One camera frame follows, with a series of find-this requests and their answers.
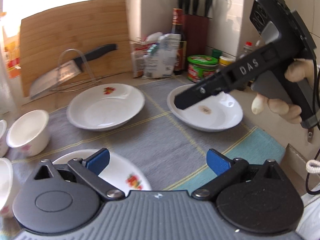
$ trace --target bamboo cutting board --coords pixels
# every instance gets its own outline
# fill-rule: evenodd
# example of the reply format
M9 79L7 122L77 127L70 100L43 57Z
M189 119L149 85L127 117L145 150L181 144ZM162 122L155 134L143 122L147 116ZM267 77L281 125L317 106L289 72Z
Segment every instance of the bamboo cutting board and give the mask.
M96 77L132 70L125 0L90 0L52 8L27 17L20 27L20 67L22 88L29 96L31 84L57 67L66 49L83 53L116 43L118 50L89 61ZM62 63L78 56L68 52ZM64 83L89 79L84 73Z

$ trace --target green lid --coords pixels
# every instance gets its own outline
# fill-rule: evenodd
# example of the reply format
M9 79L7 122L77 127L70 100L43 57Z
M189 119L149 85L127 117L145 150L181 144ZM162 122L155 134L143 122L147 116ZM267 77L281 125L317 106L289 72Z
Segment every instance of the green lid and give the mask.
M218 60L206 55L192 55L188 57L188 62L199 65L216 65Z
M220 56L222 55L222 51L221 50L218 50L218 49L213 49L212 50L212 57L215 57L215 58L219 58Z

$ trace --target black cable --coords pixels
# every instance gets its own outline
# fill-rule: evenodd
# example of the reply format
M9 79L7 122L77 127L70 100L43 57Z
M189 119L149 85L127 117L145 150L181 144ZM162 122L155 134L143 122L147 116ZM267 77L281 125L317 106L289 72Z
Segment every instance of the black cable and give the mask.
M312 100L312 107L313 107L313 112L316 114L316 100L318 103L318 106L320 106L320 97L319 97L319 84L320 84L320 71L317 73L317 62L316 60L313 60L313 68L314 68L314 83L313 83L313 100ZM320 130L320 125L319 122L317 123L318 129ZM315 160L319 157L320 154L320 149L318 150ZM310 173L307 174L306 177L306 191L310 195L318 195L320 194L320 190L317 191L311 191L309 189L309 177Z

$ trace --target white bowl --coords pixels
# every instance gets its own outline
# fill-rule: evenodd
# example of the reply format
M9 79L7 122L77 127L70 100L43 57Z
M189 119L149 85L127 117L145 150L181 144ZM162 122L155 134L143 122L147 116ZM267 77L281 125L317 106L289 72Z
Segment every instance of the white bowl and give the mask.
M53 164L65 164L74 158L86 159L96 153L98 149L86 149L68 153L53 162ZM147 178L133 163L118 154L110 152L109 165L99 174L99 177L118 189L125 195L130 190L151 190Z
M106 84L77 95L69 104L67 118L75 127L106 131L124 125L144 106L144 96L135 87Z
M21 116L10 127L7 144L27 156L39 154L48 145L49 114L44 110L34 110Z
M5 120L0 121L0 157L3 157L8 151L9 146L5 140L7 136L7 122Z
M13 217L12 203L20 190L20 183L13 175L11 162L0 158L0 216Z
M174 105L174 98L179 93L194 85L185 85L172 90L167 97L171 112L188 126L206 132L218 132L239 124L243 118L240 104L231 95L220 93L211 96L185 109Z

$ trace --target soy sauce bottle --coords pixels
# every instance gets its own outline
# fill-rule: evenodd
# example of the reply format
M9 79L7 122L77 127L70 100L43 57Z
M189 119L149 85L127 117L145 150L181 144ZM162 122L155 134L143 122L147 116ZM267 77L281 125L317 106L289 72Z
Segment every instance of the soy sauce bottle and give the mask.
M184 69L184 62L186 58L186 49L187 49L187 40L186 36L182 30L182 9L173 9L173 21L172 21L172 30L171 33L180 34L180 46L177 51L177 61L176 65L174 66L173 73L175 75L181 75Z

